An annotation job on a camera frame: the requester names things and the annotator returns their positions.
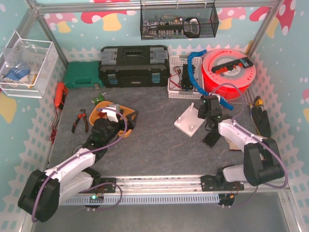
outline red handled pliers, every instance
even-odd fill
[[[75,132],[75,128],[77,126],[77,123],[79,122],[79,120],[81,120],[81,118],[83,118],[84,122],[85,122],[85,132],[88,132],[89,130],[89,125],[88,125],[88,121],[87,121],[87,116],[86,116],[86,110],[85,109],[81,109],[82,114],[79,114],[77,116],[77,119],[75,120],[73,126],[72,126],[72,133]]]

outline black toolbox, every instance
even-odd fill
[[[163,87],[170,76],[168,49],[161,45],[104,47],[98,71],[107,88]]]

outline green object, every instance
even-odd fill
[[[69,63],[63,82],[67,88],[104,86],[98,77],[98,61]]]
[[[100,95],[97,98],[92,99],[92,103],[94,105],[99,104],[100,102],[105,101],[104,99],[104,93],[100,93]]]

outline blue hose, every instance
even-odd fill
[[[192,66],[192,59],[194,57],[201,57],[202,55],[206,54],[207,51],[203,50],[201,52],[192,52],[189,56],[188,56],[188,74],[189,74],[189,78],[191,83],[193,84],[193,86],[198,90],[199,93],[208,96],[209,93],[206,92],[201,86],[198,85],[198,82],[195,80],[194,78],[194,74],[193,74],[193,66]],[[223,97],[220,97],[220,104],[229,109],[229,110],[233,110],[234,107],[232,105],[230,105]]]

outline black glove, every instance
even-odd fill
[[[269,138],[271,135],[267,111],[262,110],[261,107],[255,106],[251,109],[251,114],[260,134],[266,138]]]

